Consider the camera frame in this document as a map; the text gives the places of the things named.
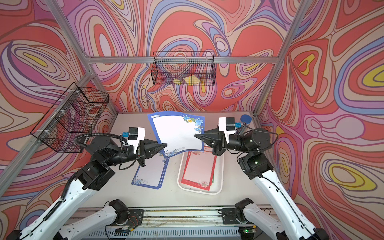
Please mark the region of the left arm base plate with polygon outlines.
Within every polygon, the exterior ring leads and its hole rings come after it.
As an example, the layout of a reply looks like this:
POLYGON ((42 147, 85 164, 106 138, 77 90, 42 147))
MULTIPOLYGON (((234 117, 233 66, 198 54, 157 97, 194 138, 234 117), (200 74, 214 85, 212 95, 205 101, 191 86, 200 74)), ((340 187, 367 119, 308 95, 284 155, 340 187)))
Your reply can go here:
POLYGON ((144 210, 143 209, 133 209, 123 211, 119 218, 120 225, 128 225, 128 226, 141 226, 144 218, 144 210))

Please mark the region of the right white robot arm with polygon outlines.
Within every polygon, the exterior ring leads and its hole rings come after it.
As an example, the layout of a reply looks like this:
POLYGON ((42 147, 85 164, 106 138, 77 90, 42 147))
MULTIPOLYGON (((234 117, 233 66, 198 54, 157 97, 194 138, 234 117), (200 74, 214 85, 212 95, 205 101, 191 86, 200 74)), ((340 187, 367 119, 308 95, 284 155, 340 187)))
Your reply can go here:
POLYGON ((245 198, 235 205, 239 222, 255 224, 273 240, 328 240, 328 233, 315 227, 297 207, 264 155, 272 147, 270 135, 262 128, 249 129, 242 135, 213 129, 195 137, 211 147, 216 156, 230 150, 239 152, 237 162, 241 170, 261 190, 278 216, 274 219, 245 198))

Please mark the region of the red bordered stationery sheet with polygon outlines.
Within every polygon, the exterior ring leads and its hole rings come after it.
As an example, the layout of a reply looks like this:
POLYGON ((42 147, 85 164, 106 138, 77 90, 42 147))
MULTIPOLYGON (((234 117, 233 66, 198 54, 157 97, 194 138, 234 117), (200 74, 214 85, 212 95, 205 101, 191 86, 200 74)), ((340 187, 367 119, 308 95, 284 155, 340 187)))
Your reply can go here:
POLYGON ((188 152, 182 170, 181 183, 199 190, 209 191, 213 179, 217 157, 209 151, 188 152))

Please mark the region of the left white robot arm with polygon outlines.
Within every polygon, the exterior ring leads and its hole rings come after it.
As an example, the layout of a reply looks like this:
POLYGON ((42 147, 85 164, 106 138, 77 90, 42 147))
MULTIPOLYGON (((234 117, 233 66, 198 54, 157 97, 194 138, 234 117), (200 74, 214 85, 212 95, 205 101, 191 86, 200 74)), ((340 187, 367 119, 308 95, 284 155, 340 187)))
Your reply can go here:
POLYGON ((127 139, 106 133, 82 134, 74 138, 74 143, 91 154, 91 161, 68 179, 62 195, 37 220, 23 230, 12 231, 8 240, 80 240, 100 227, 125 225, 132 218, 119 199, 72 225, 66 223, 115 175, 112 167, 128 162, 144 167, 147 159, 167 147, 166 143, 145 139, 145 134, 129 135, 127 139))

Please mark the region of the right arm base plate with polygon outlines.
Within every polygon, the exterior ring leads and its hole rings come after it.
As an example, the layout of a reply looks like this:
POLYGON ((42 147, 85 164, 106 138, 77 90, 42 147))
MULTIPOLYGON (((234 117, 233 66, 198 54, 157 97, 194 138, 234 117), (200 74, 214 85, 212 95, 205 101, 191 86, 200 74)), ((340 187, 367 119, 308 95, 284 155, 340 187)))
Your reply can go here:
POLYGON ((237 216, 237 210, 235 208, 223 208, 218 210, 218 213, 222 216, 224 225, 240 224, 237 216))

